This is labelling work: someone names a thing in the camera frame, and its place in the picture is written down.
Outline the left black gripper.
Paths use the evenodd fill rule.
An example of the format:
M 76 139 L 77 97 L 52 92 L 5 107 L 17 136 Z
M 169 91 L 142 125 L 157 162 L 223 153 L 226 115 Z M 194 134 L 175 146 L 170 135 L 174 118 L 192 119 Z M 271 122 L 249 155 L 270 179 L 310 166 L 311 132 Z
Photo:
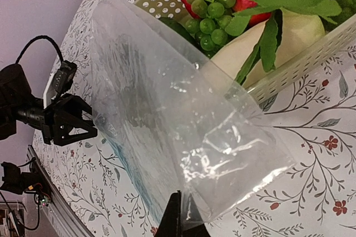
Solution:
M 92 115 L 92 108 L 77 95 L 66 93 L 52 100 L 51 104 L 43 110 L 44 120 L 41 131 L 44 143 L 69 145 L 96 137 L 97 128 L 85 113 Z M 81 121 L 81 123 L 71 126 L 68 120 L 69 122 Z M 73 129 L 81 129 L 83 132 L 70 134 Z

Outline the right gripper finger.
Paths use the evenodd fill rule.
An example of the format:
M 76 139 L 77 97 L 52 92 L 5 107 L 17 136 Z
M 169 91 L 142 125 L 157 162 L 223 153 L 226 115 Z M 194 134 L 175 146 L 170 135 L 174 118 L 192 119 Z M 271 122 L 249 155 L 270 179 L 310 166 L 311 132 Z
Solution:
M 181 191 L 171 194 L 159 225 L 159 237 L 211 237 L 205 225 L 183 229 L 181 200 Z

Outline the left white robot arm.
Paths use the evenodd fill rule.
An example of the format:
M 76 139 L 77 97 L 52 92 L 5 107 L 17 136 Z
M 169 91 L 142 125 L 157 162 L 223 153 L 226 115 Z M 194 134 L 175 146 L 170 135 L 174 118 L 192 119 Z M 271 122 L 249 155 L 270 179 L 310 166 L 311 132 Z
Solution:
M 20 64 L 1 70 L 1 140 L 17 133 L 17 121 L 42 133 L 45 144 L 66 146 L 97 136 L 93 121 L 85 120 L 83 113 L 92 108 L 82 98 L 69 93 L 43 107 L 43 99 L 32 95 Z

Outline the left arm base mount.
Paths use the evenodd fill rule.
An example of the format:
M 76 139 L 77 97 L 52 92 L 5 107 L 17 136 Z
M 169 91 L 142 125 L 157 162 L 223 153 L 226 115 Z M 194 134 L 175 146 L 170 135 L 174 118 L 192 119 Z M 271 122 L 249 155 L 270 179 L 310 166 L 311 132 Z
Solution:
M 42 174 L 31 166 L 32 163 L 33 160 L 22 166 L 10 162 L 1 163 L 1 190 L 17 195 L 37 195 L 36 203 L 47 206 L 52 201 L 51 188 Z

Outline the clear zip top bag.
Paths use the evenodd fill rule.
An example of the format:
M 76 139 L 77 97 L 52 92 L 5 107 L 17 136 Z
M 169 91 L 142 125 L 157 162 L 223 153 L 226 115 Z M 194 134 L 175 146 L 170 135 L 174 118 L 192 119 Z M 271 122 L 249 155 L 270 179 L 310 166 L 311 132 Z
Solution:
M 294 160 L 253 98 L 197 48 L 125 0 L 92 14 L 92 108 L 153 219 L 181 191 L 184 227 L 209 223 Z

